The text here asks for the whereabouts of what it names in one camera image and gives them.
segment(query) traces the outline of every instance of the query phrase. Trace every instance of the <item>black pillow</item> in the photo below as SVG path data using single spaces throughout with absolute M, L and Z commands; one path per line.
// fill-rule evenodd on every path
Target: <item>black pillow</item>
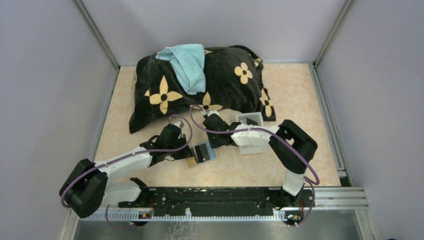
M 135 108 L 129 132 L 135 133 L 149 122 L 178 114 L 198 104 L 206 110 L 233 109 L 242 113 L 261 112 L 264 121 L 276 115 L 268 91 L 262 83 L 262 60 L 241 45 L 204 49 L 203 72 L 206 92 L 187 94 L 169 61 L 152 54 L 136 67 Z

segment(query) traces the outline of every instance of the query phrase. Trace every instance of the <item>white wall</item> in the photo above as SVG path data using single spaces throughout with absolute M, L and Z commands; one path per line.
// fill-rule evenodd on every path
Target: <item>white wall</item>
M 245 45 L 267 62 L 313 61 L 345 0 L 83 0 L 120 65 L 174 45 Z
M 0 239 L 57 239 L 115 70 L 70 0 L 0 1 Z
M 424 1 L 356 1 L 321 70 L 382 239 L 423 239 Z

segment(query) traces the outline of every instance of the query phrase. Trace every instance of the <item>marble-patterned floor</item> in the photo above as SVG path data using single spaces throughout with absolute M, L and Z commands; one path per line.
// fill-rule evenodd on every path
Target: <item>marble-patterned floor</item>
M 142 130 L 130 134 L 128 123 L 134 110 L 135 66 L 123 66 L 116 82 L 112 100 L 98 146 L 96 161 L 106 160 L 134 149 L 151 136 L 161 132 L 168 118 L 151 122 Z M 307 64 L 264 64 L 264 86 L 274 104 L 276 122 L 264 122 L 266 126 L 279 125 L 284 119 L 293 120 L 318 143 L 318 150 L 310 162 L 317 172 L 320 186 L 340 186 L 334 157 L 324 120 L 321 114 L 314 84 Z M 227 123 L 234 122 L 237 111 L 219 111 Z M 187 119 L 188 112 L 182 114 Z M 198 123 L 203 121 L 195 113 Z M 188 127 L 183 132 L 188 135 Z M 207 140 L 206 133 L 193 125 L 190 146 Z M 217 149 L 219 159 L 188 168 L 185 160 L 164 161 L 152 167 L 134 171 L 125 180 L 137 177 L 148 186 L 156 187 L 280 187 L 286 174 L 285 167 L 272 150 L 266 153 L 239 155 L 234 146 Z

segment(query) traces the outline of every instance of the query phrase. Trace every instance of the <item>purple cable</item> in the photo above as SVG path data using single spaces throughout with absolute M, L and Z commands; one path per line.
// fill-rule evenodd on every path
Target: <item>purple cable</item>
M 307 211 L 305 217 L 302 220 L 300 220 L 300 222 L 297 225 L 289 225 L 290 227 L 300 227 L 302 224 L 304 224 L 305 221 L 306 221 L 306 219 L 309 217 L 309 214 L 311 213 L 311 210 L 312 210 L 312 208 L 314 207 L 314 204 L 315 204 L 315 189 L 314 189 L 314 185 L 312 185 L 312 182 L 311 182 L 311 180 L 309 178 L 308 179 L 305 179 L 305 181 L 310 185 L 310 188 L 312 189 L 312 203 L 311 203 L 311 205 L 309 207 L 309 210 Z
M 186 146 L 188 146 L 189 145 L 189 142 L 192 140 L 192 137 L 193 137 L 193 128 L 192 128 L 192 126 L 190 125 L 189 121 L 185 117 L 183 117 L 183 116 L 181 116 L 179 114 L 173 114 L 173 115 L 169 116 L 169 119 L 171 119 L 173 117 L 179 117 L 179 118 L 181 118 L 182 120 L 184 120 L 187 123 L 188 128 L 190 128 L 190 137 L 188 138 L 186 144 L 184 144 L 183 146 L 181 146 L 179 148 L 175 148 L 175 149 L 150 149 L 150 150 L 141 150 L 141 151 L 136 151 L 135 154 L 136 155 L 140 155 L 140 154 L 145 154 L 145 153 L 158 153 L 158 152 L 161 152 L 161 153 L 171 153 L 171 152 L 180 151 L 183 148 L 185 148 Z M 117 159 L 114 159 L 114 160 L 109 161 L 107 164 L 108 165 L 111 165 L 111 164 L 117 163 L 119 161 L 122 161 L 122 160 L 130 157 L 130 156 L 133 156 L 133 153 L 128 153 L 127 155 L 118 157 Z M 79 180 L 83 179 L 88 174 L 90 174 L 90 173 L 92 173 L 92 172 L 94 172 L 94 171 L 96 171 L 96 170 L 98 170 L 100 168 L 103 168 L 105 166 L 106 166 L 106 164 L 100 164 L 100 165 L 95 166 L 95 167 L 91 168 L 90 170 L 84 172 L 83 174 L 79 175 L 77 178 L 75 178 L 75 180 L 73 180 L 69 184 L 69 186 L 67 186 L 65 188 L 65 190 L 62 193 L 62 195 L 60 196 L 60 203 L 62 204 L 62 206 L 64 206 L 65 208 L 69 208 L 69 205 L 67 205 L 65 203 L 65 195 L 69 191 L 69 189 L 71 189 Z
M 106 211 L 104 213 L 104 216 L 106 217 L 107 224 L 109 224 L 109 226 L 111 226 L 112 228 L 118 229 L 118 230 L 129 230 L 129 229 L 132 229 L 135 226 L 131 222 L 129 223 L 130 224 L 129 226 L 116 226 L 116 225 L 113 225 L 112 222 L 109 220 L 108 210 L 109 210 L 109 205 L 106 206 Z
M 232 133 L 239 133 L 239 132 L 247 132 L 249 129 L 248 128 L 244 128 L 244 129 L 237 129 L 237 130 L 230 130 L 230 131 L 212 131 L 212 130 L 208 130 L 202 126 L 200 126 L 195 119 L 193 118 L 193 108 L 194 107 L 198 107 L 203 113 L 205 112 L 204 109 L 199 106 L 199 105 L 192 105 L 190 107 L 190 118 L 193 121 L 194 125 L 196 125 L 198 128 L 200 128 L 201 130 L 207 132 L 207 133 L 211 133 L 211 134 L 232 134 Z M 274 138 L 278 139 L 282 144 L 284 144 L 288 149 L 290 149 L 290 151 L 292 151 L 294 153 L 294 155 L 296 155 L 296 157 L 298 157 L 300 159 L 300 161 L 305 164 L 305 166 L 310 170 L 310 172 L 313 174 L 313 176 L 315 177 L 315 182 L 313 182 L 309 177 L 305 176 L 305 181 L 310 181 L 311 184 L 315 184 L 315 185 L 319 185 L 320 184 L 320 178 L 318 177 L 317 173 L 315 172 L 315 170 L 312 168 L 311 165 L 309 165 L 309 163 L 304 159 L 304 157 L 302 155 L 300 155 L 298 153 L 298 151 L 296 151 L 288 142 L 286 142 L 284 139 L 282 139 L 280 136 L 278 136 L 277 134 L 273 133 L 272 131 L 268 130 L 268 129 L 263 129 L 260 127 L 252 127 L 250 129 L 251 131 L 262 131 L 265 132 L 267 134 L 270 134 L 271 136 L 273 136 Z

